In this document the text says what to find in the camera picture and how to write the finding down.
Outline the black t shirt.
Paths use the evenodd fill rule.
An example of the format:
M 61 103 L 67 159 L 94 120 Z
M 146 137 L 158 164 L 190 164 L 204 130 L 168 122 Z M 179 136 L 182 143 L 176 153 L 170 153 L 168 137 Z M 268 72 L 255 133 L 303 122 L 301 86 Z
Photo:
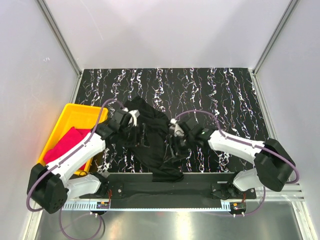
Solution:
M 135 160 L 152 172 L 154 182 L 179 182 L 184 174 L 172 162 L 166 162 L 167 136 L 169 136 L 169 118 L 167 115 L 149 105 L 143 98 L 136 96 L 127 100 L 124 107 L 131 110 L 139 110 L 137 124 L 145 123 L 147 127 L 147 139 L 150 147 L 126 147 L 133 154 Z M 119 124 L 117 132 L 121 136 L 128 126 L 129 118 Z

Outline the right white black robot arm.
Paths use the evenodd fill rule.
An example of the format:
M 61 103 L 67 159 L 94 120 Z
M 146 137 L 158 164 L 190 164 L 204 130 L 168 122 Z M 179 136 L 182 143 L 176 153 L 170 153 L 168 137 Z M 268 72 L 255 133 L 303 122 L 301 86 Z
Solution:
M 252 164 L 250 170 L 235 172 L 227 182 L 213 185 L 212 194 L 221 200 L 240 199 L 255 188 L 281 192 L 294 171 L 295 163 L 275 139 L 257 141 L 241 138 L 217 128 L 205 128 L 195 118 L 169 123 L 171 152 L 176 158 L 193 145 L 209 147 Z

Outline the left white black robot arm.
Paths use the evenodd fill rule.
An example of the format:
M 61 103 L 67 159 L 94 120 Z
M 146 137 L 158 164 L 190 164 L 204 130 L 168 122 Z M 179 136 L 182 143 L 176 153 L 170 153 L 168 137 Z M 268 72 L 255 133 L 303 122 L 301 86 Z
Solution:
M 109 145 L 137 145 L 140 112 L 127 108 L 117 110 L 111 119 L 96 122 L 93 129 L 78 144 L 61 157 L 43 166 L 36 164 L 30 171 L 26 206 L 29 211 L 34 200 L 41 210 L 57 212 L 68 201 L 84 195 L 103 198 L 108 193 L 108 178 L 100 173 L 88 173 L 72 178 L 89 159 L 103 152 Z

